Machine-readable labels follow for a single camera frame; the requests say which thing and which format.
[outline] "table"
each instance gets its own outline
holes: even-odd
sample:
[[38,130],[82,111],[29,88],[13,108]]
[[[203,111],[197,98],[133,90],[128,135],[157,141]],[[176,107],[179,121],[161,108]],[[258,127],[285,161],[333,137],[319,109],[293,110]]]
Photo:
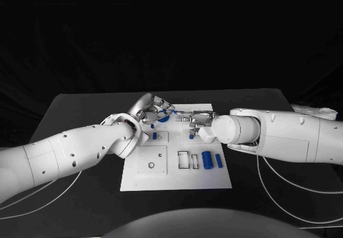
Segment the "table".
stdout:
[[[278,89],[151,92],[173,104],[212,103],[221,115],[234,108],[293,111]],[[30,143],[76,127],[101,123],[114,113],[127,112],[141,93],[61,94],[49,107]],[[232,189],[120,192],[124,160],[107,155],[87,169],[63,196],[38,212],[0,220],[0,237],[99,236],[128,222],[185,208],[228,208],[272,217],[297,227],[319,227],[281,211],[271,201],[258,178],[257,157],[223,146]],[[329,164],[298,164],[268,160],[293,182],[321,190],[343,190],[342,181]],[[291,186],[259,158],[261,176],[271,196],[298,217],[311,221],[343,216],[343,194],[326,195]],[[43,191],[9,209],[1,216],[25,213],[45,205],[66,189],[76,175],[59,179]],[[35,189],[16,195],[14,201]],[[343,226],[343,221],[320,225]]]

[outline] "plastic bag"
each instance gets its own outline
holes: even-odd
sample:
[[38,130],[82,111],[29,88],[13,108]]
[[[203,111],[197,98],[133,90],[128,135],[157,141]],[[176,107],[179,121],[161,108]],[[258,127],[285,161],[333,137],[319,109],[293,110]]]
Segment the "plastic bag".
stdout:
[[337,112],[330,108],[311,108],[311,107],[300,106],[295,104],[291,104],[291,107],[293,107],[294,111],[298,113],[304,113],[304,114],[308,114],[311,116],[316,116],[319,118],[324,118],[329,120],[336,120]]

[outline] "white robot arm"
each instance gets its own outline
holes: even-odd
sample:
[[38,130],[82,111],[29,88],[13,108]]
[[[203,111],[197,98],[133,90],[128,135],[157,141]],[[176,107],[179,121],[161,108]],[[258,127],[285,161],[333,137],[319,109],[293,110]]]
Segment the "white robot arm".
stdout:
[[23,146],[0,151],[0,203],[32,187],[88,169],[115,154],[125,158],[148,136],[144,124],[172,114],[174,106],[147,93],[128,113],[112,114],[101,124],[50,136]]
[[232,109],[177,112],[190,121],[190,135],[205,143],[215,139],[232,150],[300,163],[343,164],[343,122],[295,112]]

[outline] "blue object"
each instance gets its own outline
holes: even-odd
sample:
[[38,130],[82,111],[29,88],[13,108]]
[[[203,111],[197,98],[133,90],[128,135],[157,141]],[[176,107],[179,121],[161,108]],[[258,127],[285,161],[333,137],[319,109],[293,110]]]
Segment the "blue object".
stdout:
[[216,163],[218,163],[218,167],[223,167],[223,165],[222,165],[222,161],[221,161],[221,156],[219,156],[219,154],[216,154]]
[[213,168],[213,164],[212,164],[212,158],[210,158],[210,153],[209,151],[203,151],[202,152],[202,162],[203,162],[203,168],[206,170]]
[[159,122],[166,122],[170,119],[170,116],[161,118],[160,120],[157,120]]

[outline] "gray circular object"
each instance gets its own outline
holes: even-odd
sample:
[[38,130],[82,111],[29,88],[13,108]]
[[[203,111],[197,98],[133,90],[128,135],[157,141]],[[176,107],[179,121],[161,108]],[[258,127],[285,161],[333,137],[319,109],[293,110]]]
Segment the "gray circular object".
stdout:
[[212,208],[163,212],[112,230],[102,238],[319,238],[261,215]]

